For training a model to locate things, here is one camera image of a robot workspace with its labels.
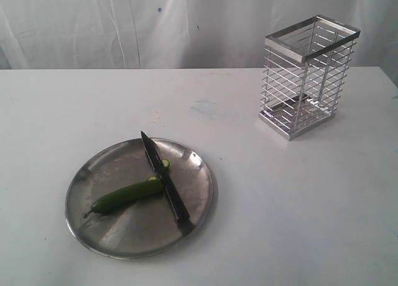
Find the green chili pepper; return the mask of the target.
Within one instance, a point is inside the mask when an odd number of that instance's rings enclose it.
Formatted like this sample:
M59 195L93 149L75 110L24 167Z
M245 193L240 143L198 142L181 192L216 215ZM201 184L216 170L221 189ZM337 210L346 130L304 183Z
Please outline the green chili pepper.
M130 204L136 200L162 193L163 189L161 180L156 177L134 183L99 197L92 203L90 210L83 217L87 218L91 213L102 215L111 213L121 206Z

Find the black knife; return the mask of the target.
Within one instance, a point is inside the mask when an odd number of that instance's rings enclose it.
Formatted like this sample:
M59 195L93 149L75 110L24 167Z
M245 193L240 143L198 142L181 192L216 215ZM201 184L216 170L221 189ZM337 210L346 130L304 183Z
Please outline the black knife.
M147 159L164 186L165 194L176 222L184 223L188 221L190 214L170 178L168 169L164 166L162 159L157 153L155 143L143 131L141 131L141 139Z

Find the wire metal utensil holder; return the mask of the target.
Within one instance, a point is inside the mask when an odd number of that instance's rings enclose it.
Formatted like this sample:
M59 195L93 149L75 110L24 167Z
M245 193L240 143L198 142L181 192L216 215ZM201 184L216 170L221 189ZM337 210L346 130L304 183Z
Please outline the wire metal utensil holder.
M267 35L259 117L288 141L332 119L360 33L316 15Z

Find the round stainless steel plate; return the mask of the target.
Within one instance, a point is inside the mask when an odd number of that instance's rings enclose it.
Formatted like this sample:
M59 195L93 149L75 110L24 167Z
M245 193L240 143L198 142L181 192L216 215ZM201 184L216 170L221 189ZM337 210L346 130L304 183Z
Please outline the round stainless steel plate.
M179 245L207 222L217 189L207 164L183 144L161 138L153 141L158 154L170 162L169 175L190 214L189 223L177 224L163 193L108 214L90 211L98 198L154 176L141 139L131 139L94 155L68 187L67 225L88 249L117 259L137 259Z

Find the white backdrop curtain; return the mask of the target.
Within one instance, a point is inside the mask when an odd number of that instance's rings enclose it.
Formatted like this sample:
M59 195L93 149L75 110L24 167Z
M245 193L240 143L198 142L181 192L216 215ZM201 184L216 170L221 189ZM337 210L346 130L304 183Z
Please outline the white backdrop curtain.
M397 0L1 0L1 68L259 67L266 35L317 14L397 75Z

